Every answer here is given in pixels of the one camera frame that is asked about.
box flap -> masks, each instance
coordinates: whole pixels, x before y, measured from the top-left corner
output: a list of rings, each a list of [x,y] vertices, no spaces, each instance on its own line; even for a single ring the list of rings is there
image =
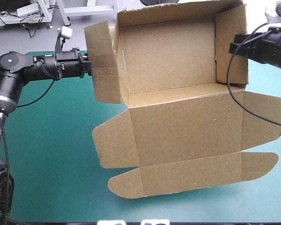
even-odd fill
[[[281,123],[281,97],[245,92],[244,105],[255,113]],[[261,120],[244,111],[242,150],[278,139],[281,127]]]
[[[197,0],[178,4],[161,4],[137,9],[124,9],[118,13],[120,27],[133,27],[145,24],[163,23],[176,20],[214,15],[239,0]]]
[[[247,33],[246,5],[241,5],[215,15],[216,39],[215,54],[217,67],[217,81],[226,83],[227,69],[232,57],[229,53],[230,43],[236,34]],[[236,56],[230,71],[230,82],[248,84],[248,59]]]
[[[95,128],[103,167],[158,165],[240,152],[281,135],[280,127],[244,113],[224,92],[225,85],[203,86],[188,90],[188,99],[131,108]],[[281,98],[242,89],[235,95],[248,108],[281,121]]]
[[[95,128],[93,139],[102,167],[140,166],[129,110]]]
[[[84,28],[96,101],[121,103],[116,53],[112,48],[112,31],[108,22]]]
[[[111,178],[108,187],[124,198],[178,193],[254,180],[277,162],[275,153],[238,152],[140,167]]]

metal frame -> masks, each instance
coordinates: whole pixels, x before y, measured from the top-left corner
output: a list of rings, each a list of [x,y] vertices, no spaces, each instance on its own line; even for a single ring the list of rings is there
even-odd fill
[[[45,0],[37,0],[37,1],[39,3],[39,6],[42,9],[43,14],[44,14],[43,23],[51,22],[54,9],[48,10],[47,6],[45,4]],[[51,4],[55,5],[55,3],[56,3],[56,0],[52,0]],[[7,16],[4,16],[4,17],[1,16],[0,18],[6,24],[17,24],[17,23],[20,23],[20,21],[21,21],[21,18],[10,16],[10,15],[7,15]],[[36,20],[25,20],[24,21],[24,23],[37,23],[37,22],[38,21],[36,21]],[[4,26],[4,23],[0,20],[0,26]]]
[[[56,0],[62,19],[66,26],[71,25],[70,16],[101,15],[118,13],[118,0],[112,0],[112,5],[96,6],[96,0],[88,0],[87,6],[66,7],[64,0]]]

floor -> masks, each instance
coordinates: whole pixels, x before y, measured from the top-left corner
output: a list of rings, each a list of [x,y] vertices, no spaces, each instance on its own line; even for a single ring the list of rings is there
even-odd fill
[[[72,6],[85,3],[66,2]],[[246,2],[249,31],[252,31],[265,21],[265,6],[274,1]],[[142,6],[139,0],[119,0],[120,8]],[[73,18],[73,37],[65,49],[86,50],[83,27],[105,20],[114,23],[114,18],[106,15]],[[54,12],[52,25],[54,30],[38,30],[31,39],[22,27],[0,30],[0,56],[9,51],[52,51],[56,29],[63,25],[58,10]],[[46,82],[27,85],[22,103],[42,93],[47,87],[44,84],[48,85]],[[103,169],[90,137],[95,126],[125,110],[125,106],[95,102],[91,85],[89,77],[62,80],[44,101],[17,110],[8,119],[11,166],[16,179],[14,218],[22,221],[124,219],[136,222],[145,218],[169,218],[177,222],[281,222],[281,138],[252,149],[274,151],[280,156],[274,170],[254,182],[137,200],[115,196],[108,190],[107,181],[124,170]],[[281,70],[250,62],[247,90],[281,97]]]

green cutting mat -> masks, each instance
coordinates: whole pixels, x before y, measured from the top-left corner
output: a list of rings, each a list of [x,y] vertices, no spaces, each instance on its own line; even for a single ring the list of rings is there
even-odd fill
[[[281,96],[280,70],[257,63],[250,67],[254,70],[253,87],[261,93]],[[274,79],[273,73],[280,76]],[[269,82],[260,82],[260,74]],[[23,89],[20,104],[39,97],[50,82],[29,83]],[[85,76],[56,82],[41,101],[12,113],[6,133],[15,178],[13,218],[22,221],[124,219],[136,222],[146,218],[169,218],[176,222],[281,221],[281,138],[253,150],[275,151],[280,155],[278,165],[261,179],[135,200],[114,195],[107,187],[109,178],[129,169],[100,166],[92,130],[125,109],[125,105],[96,102],[92,79]]]

cardboard flap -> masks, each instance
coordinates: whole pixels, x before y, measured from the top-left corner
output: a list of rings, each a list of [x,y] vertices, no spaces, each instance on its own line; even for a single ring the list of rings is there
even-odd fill
[[[254,180],[277,162],[275,153],[232,153],[137,168],[111,178],[108,187],[124,198],[171,194]]]
[[[261,116],[281,123],[281,97],[245,91],[244,105]],[[242,150],[274,141],[280,136],[280,126],[261,120],[244,111]]]
[[[186,20],[194,17],[214,15],[239,0],[197,0],[181,4],[161,4],[138,9],[124,9],[118,14],[120,27]]]
[[[93,138],[102,167],[140,166],[128,110],[96,127]]]
[[[216,39],[215,54],[217,81],[226,83],[226,74],[232,54],[229,53],[230,43],[236,34],[247,33],[246,5],[241,5],[215,15]],[[230,82],[248,84],[248,59],[236,56],[230,71]]]
[[[121,103],[116,53],[112,48],[113,30],[108,22],[84,28],[96,101]]]

